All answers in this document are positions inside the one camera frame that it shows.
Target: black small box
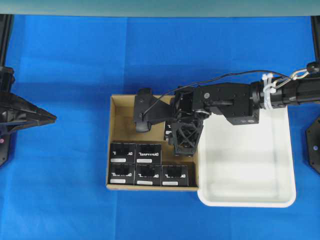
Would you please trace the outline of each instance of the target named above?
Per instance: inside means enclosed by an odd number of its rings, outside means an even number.
[[[188,166],[162,166],[162,186],[188,187]]]
[[[109,184],[134,185],[135,165],[111,163],[109,169]]]
[[[136,185],[161,185],[161,166],[155,165],[136,165],[135,179]]]
[[[169,140],[169,137],[171,137],[171,136],[172,136],[171,121],[165,121],[163,140],[167,141],[167,140]]]
[[[161,144],[136,144],[137,164],[161,165]]]
[[[135,159],[135,143],[113,142],[110,144],[110,163],[134,164]]]

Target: blue cloth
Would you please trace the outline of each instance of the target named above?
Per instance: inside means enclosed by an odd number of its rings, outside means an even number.
[[[289,74],[313,60],[309,17],[15,16],[12,91],[58,120],[17,133],[0,168],[0,239],[320,239],[320,176],[306,164],[304,133],[316,104],[289,108],[297,198],[288,208],[207,207],[196,192],[105,187],[111,94],[159,94],[254,69]]]

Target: white cable tie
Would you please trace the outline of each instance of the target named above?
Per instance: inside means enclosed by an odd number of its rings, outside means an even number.
[[[275,89],[276,84],[272,83],[273,77],[274,75],[272,73],[262,75],[262,80],[264,83],[263,92],[264,92],[264,108],[265,109],[273,109],[271,104],[271,93],[275,93],[276,91]]]

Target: white label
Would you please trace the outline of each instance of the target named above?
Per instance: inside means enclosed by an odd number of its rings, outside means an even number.
[[[125,163],[127,160],[125,158],[111,158],[110,162],[112,163]]]
[[[125,184],[126,180],[125,179],[110,179],[111,184]]]
[[[138,181],[136,181],[136,184],[138,184],[138,185],[152,185],[153,183],[152,183],[152,181],[140,181],[140,180],[138,180]]]
[[[163,181],[162,185],[163,186],[178,186],[178,182],[177,181]]]
[[[137,163],[143,163],[143,164],[151,164],[152,163],[152,159],[141,159],[141,158],[138,158],[136,160]]]

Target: black metal frame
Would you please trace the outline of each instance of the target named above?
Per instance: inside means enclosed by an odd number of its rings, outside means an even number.
[[[17,130],[54,123],[51,113],[11,93],[14,70],[6,67],[13,15],[0,14],[0,166],[8,159],[11,134]]]
[[[320,174],[320,117],[305,131],[309,165]]]
[[[320,16],[311,17],[313,47],[315,59],[320,61]]]

